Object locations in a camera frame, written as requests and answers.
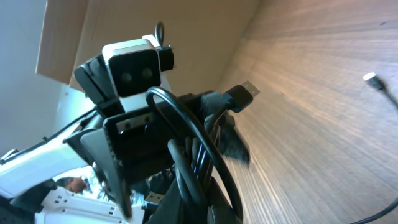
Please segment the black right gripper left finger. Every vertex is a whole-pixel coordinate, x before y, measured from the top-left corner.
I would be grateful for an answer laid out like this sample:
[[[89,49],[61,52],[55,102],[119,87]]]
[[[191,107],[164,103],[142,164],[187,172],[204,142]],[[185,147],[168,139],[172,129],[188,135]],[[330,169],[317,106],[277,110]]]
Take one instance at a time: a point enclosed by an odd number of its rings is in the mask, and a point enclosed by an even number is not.
[[[181,224],[180,214],[182,200],[177,181],[173,181],[165,197],[158,206],[156,212],[149,218],[146,224]]]

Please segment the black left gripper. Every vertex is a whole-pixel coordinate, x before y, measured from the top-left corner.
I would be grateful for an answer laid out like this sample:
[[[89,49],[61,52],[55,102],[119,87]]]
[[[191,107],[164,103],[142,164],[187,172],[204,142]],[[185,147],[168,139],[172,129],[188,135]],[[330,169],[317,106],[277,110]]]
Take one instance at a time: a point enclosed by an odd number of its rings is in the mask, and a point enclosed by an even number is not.
[[[95,116],[92,120],[98,128],[79,131],[64,140],[87,163],[95,162],[108,198],[126,218],[132,217],[132,208],[121,172],[126,180],[141,180],[168,168],[171,156],[166,143],[170,139],[204,140],[216,125],[228,131],[226,115],[236,109],[230,91],[176,97],[167,90],[147,90],[146,99],[149,105],[143,108],[113,117]]]

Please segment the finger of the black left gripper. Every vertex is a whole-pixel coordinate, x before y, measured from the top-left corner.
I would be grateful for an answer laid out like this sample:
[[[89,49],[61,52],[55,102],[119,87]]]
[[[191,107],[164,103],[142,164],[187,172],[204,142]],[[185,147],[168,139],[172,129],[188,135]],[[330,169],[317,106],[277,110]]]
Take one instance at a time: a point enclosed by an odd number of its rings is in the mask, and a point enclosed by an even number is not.
[[[249,167],[250,148],[236,126],[224,125],[220,130],[219,151],[221,155],[236,159]]]

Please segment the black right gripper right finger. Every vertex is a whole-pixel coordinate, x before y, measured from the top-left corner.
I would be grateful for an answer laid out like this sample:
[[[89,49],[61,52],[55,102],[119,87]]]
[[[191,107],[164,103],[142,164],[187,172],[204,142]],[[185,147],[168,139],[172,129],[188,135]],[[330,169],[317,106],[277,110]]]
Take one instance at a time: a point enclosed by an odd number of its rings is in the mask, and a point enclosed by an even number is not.
[[[213,177],[206,196],[208,199],[207,224],[242,224]]]

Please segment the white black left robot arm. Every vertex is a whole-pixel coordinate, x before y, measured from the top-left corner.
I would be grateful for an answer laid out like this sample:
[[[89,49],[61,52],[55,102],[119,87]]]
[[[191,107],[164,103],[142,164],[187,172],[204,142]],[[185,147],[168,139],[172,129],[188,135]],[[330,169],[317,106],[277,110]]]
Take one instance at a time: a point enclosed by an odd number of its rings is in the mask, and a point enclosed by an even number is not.
[[[95,106],[59,132],[1,158],[2,223],[241,223],[224,156],[249,163],[233,118],[259,93],[177,97],[160,85],[167,50],[106,58],[75,70]]]

